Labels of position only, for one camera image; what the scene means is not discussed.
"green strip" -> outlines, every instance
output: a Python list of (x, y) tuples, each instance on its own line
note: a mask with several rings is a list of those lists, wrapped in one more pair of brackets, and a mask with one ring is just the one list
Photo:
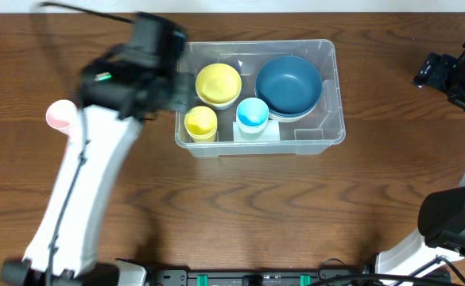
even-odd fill
[(197, 286), (207, 286), (207, 275), (197, 275)]
[(300, 283), (301, 286), (308, 286), (312, 283), (312, 277), (309, 275), (301, 275), (300, 280), (301, 280), (301, 283)]

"wooden table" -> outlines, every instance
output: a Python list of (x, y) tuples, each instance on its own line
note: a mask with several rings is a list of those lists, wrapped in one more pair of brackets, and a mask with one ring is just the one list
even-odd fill
[[(315, 269), (338, 257), (359, 265), (417, 227), (426, 195), (458, 186), (465, 113), (410, 82), (429, 52), (461, 53), (465, 14), (165, 16), (194, 41), (333, 41), (347, 137), (319, 156), (197, 160), (174, 144), (173, 120), (161, 114), (119, 175), (101, 260)], [(65, 137), (46, 125), (46, 108), (73, 90), (82, 66), (130, 35), (126, 24), (82, 14), (48, 22), (35, 32), (28, 15), (0, 15), (0, 266), (35, 234), (63, 156)], [(49, 33), (56, 61), (41, 48)], [(456, 265), (465, 274), (465, 261)]]

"plastic bin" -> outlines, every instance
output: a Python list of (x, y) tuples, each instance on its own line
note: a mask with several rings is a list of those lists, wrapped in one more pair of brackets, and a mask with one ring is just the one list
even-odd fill
[[(255, 79), (261, 67), (278, 56), (300, 56), (312, 62), (322, 75), (324, 90), (317, 107), (297, 122), (279, 123), (279, 141), (234, 142), (233, 123), (238, 104), (255, 96)], [(184, 128), (184, 114), (176, 114), (176, 143), (195, 157), (243, 154), (319, 154), (345, 138), (342, 99), (336, 67), (335, 46), (328, 40), (244, 41), (188, 43), (179, 62), (180, 72), (198, 72), (213, 63), (236, 68), (241, 75), (239, 99), (226, 110), (216, 110), (215, 142), (195, 143)]]

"light blue cup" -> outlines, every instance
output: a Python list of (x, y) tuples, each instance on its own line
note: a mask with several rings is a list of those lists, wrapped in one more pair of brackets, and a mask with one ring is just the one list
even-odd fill
[(260, 133), (267, 125), (269, 107), (258, 98), (241, 101), (236, 112), (236, 122), (243, 133)]

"brown wooden surface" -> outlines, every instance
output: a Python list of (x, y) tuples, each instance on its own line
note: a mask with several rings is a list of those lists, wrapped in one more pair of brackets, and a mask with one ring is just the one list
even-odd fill
[[(333, 41), (347, 137), (319, 156), (197, 160), (174, 144), (162, 114), (122, 168), (101, 260), (192, 269), (308, 269), (329, 257), (359, 264), (417, 227), (426, 195), (458, 185), (465, 113), (410, 82), (429, 52), (461, 53), (465, 14), (167, 16), (194, 41)], [(49, 20), (72, 83), (44, 56), (27, 15), (0, 15), (0, 265), (35, 234), (63, 156), (64, 135), (46, 125), (46, 108), (89, 60), (129, 37), (128, 25), (86, 15)], [(465, 261), (456, 265), (465, 274)]]

